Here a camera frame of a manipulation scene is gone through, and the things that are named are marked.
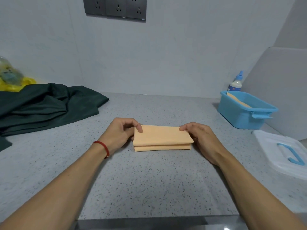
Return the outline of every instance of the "red string bracelet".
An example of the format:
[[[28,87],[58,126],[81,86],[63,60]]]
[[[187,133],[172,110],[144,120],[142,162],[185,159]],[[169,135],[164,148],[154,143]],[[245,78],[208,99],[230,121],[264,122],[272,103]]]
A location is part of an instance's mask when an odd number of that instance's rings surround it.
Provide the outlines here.
[[[99,144],[101,144],[105,148],[105,150],[106,150],[106,157],[105,158],[108,158],[110,156],[109,149],[108,149],[108,147],[104,143],[102,143],[101,141],[94,141],[94,143],[99,143]]]

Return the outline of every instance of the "dark green cloth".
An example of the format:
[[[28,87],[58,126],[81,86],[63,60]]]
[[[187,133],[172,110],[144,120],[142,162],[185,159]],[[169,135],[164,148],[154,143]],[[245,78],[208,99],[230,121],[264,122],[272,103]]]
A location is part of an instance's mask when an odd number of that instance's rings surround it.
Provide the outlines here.
[[[84,86],[54,83],[27,85],[19,92],[0,91],[0,151],[3,136],[46,130],[99,114],[109,99]]]

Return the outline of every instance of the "blue basket handle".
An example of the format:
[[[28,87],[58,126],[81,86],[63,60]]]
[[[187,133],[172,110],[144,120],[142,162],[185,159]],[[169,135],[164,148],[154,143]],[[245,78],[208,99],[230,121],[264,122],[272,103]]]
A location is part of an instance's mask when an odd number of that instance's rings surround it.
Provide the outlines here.
[[[301,165],[301,166],[305,166],[305,162],[301,159],[301,157],[296,153],[296,151],[294,151],[294,149],[292,147],[290,147],[289,145],[283,144],[283,143],[277,143],[277,145],[282,145],[286,148],[288,148],[292,154],[297,158],[297,160],[294,160],[293,158],[289,157],[288,160],[294,164],[297,165]]]
[[[259,115],[259,114],[255,114],[255,112],[252,112],[251,113],[251,116],[254,118],[254,119],[271,119],[272,117],[270,117],[270,114],[266,114],[266,115]]]

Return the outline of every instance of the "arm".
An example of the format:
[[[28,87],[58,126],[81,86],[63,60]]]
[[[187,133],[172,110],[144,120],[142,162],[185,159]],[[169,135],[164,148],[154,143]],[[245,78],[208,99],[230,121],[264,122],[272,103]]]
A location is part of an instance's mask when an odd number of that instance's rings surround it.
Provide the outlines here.
[[[250,230],[307,229],[226,150],[209,126],[188,123],[180,130],[187,130],[204,157],[220,167]]]
[[[98,140],[112,155],[134,135],[134,127],[142,132],[136,120],[115,118]],[[86,192],[106,155],[102,145],[91,145],[78,160],[10,215],[0,225],[0,230],[69,229],[78,217]]]

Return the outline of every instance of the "speckled countertop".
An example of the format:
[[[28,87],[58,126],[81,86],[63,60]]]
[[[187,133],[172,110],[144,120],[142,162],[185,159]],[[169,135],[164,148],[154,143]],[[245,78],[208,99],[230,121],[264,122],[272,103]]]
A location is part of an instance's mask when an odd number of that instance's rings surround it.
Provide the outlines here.
[[[307,182],[271,169],[252,131],[232,127],[216,111],[219,100],[104,94],[110,101],[99,115],[7,138],[13,146],[0,152],[0,222],[81,156],[114,117],[150,125],[207,124],[279,200],[307,213]],[[218,170],[195,149],[136,153],[130,142],[104,162],[79,219],[233,214],[238,211]]]

